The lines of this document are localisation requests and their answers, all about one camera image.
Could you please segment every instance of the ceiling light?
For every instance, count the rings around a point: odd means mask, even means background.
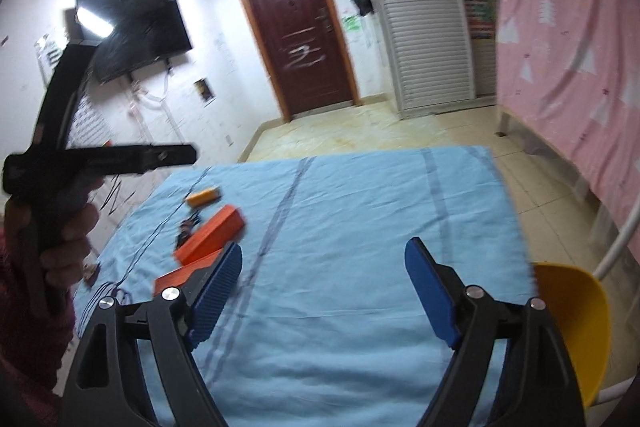
[[[107,21],[100,19],[95,13],[91,13],[86,8],[78,8],[78,20],[81,25],[91,33],[105,39],[113,32],[113,26]]]

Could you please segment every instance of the person's hand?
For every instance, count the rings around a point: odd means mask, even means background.
[[[92,188],[99,188],[102,181]],[[91,252],[87,234],[98,223],[99,213],[94,205],[88,204],[72,217],[62,229],[62,245],[47,250],[40,256],[42,267],[47,271],[46,280],[55,288],[67,290],[82,279],[82,262]],[[4,210],[4,235],[6,248],[15,266],[22,265],[20,259],[20,230],[31,221],[28,206],[10,199]]]

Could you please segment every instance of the white wall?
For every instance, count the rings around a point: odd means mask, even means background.
[[[341,22],[345,17],[358,15],[352,0],[334,0],[334,2]],[[375,28],[377,23],[377,17],[372,14],[364,18],[358,17],[359,30],[347,31],[346,26],[342,25],[360,96],[371,96],[384,91],[383,77],[386,74],[386,62],[380,51]]]
[[[211,1],[226,35],[226,44],[236,60],[240,82],[254,111],[261,122],[281,118],[280,106],[241,1]]]
[[[214,0],[178,0],[194,50],[174,60],[175,76],[170,79],[167,95],[169,115],[178,124],[175,132],[168,115],[159,107],[140,106],[141,127],[128,113],[130,92],[127,84],[114,80],[105,86],[90,86],[96,109],[113,130],[114,143],[175,142],[178,135],[194,142],[200,150],[199,164],[235,162],[261,123],[260,114],[248,99],[239,69],[225,45],[225,35],[216,17]],[[36,61],[34,43],[44,33],[61,32],[63,9],[74,0],[4,0],[0,5],[0,33],[9,37],[0,48],[0,157],[25,150],[31,139],[44,94],[42,77]],[[134,76],[149,92],[160,95],[164,71],[155,64],[137,71]],[[206,76],[217,99],[205,106],[193,82]],[[102,213],[94,233],[100,249],[114,227],[137,204],[142,203],[168,173],[155,172],[123,179],[110,214],[111,202]],[[98,195],[100,203],[110,186]]]

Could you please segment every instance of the bed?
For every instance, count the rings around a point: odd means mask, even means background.
[[[211,338],[193,352],[231,427],[414,427],[451,352],[438,340],[404,269],[422,238],[438,263],[496,299],[535,292],[527,247],[491,153],[453,147],[321,156],[172,174],[118,229],[94,287],[74,305],[78,332],[107,294],[151,298],[172,257],[182,203],[219,185],[247,226],[238,288]],[[172,425],[150,346],[145,377]],[[475,425],[488,415],[504,357],[494,350]]]

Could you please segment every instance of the red sleeve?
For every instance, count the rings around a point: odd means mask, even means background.
[[[51,390],[56,385],[75,322],[71,297],[66,296],[63,313],[50,319],[31,316],[24,278],[10,262],[0,231],[0,349],[2,363],[34,412],[50,420],[49,407],[59,400]]]

